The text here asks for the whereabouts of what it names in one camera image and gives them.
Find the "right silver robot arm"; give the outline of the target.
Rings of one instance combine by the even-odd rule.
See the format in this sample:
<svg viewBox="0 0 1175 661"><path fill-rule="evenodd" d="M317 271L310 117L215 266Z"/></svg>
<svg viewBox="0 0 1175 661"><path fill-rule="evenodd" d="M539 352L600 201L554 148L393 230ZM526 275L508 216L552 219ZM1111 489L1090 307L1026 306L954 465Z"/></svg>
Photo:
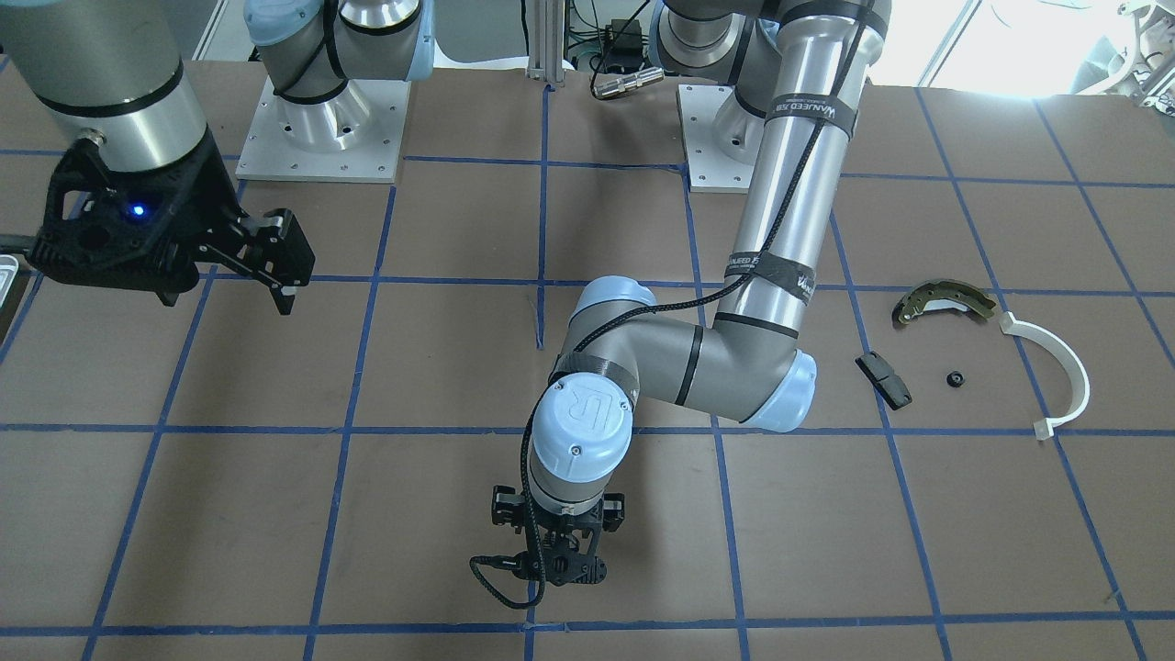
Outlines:
<svg viewBox="0 0 1175 661"><path fill-rule="evenodd" d="M431 1L248 1L268 88L239 178L389 183L411 81L435 63ZM145 290L164 306L219 263L290 313L316 256L291 210L240 205L156 1L5 1L4 47L62 127L34 237L48 279Z"/></svg>

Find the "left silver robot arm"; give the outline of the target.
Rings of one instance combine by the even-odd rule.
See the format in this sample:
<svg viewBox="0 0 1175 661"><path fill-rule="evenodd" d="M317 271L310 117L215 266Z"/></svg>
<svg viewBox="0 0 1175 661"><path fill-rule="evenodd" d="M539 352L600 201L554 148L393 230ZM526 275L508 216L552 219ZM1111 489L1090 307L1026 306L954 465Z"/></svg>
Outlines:
<svg viewBox="0 0 1175 661"><path fill-rule="evenodd" d="M622 527L609 493L644 398L786 432L810 414L818 369L798 346L815 267L889 1L659 1L649 55L730 89L718 114L752 166L713 292L659 304L630 277L588 282L521 438L521 488L496 486L491 520L525 537L476 555L538 589L599 584L599 537Z"/></svg>

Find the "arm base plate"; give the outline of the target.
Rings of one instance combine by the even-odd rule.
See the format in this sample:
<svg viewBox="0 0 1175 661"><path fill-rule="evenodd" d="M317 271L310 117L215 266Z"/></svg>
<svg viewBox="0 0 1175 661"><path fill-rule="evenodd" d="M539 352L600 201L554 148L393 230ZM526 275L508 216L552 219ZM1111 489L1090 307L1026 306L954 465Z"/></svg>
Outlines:
<svg viewBox="0 0 1175 661"><path fill-rule="evenodd" d="M730 86L680 85L678 107L693 193L747 193L764 119L739 104Z"/></svg>
<svg viewBox="0 0 1175 661"><path fill-rule="evenodd" d="M267 81L236 175L286 183L395 183L411 87L352 80L322 104L294 104L274 95Z"/></svg>

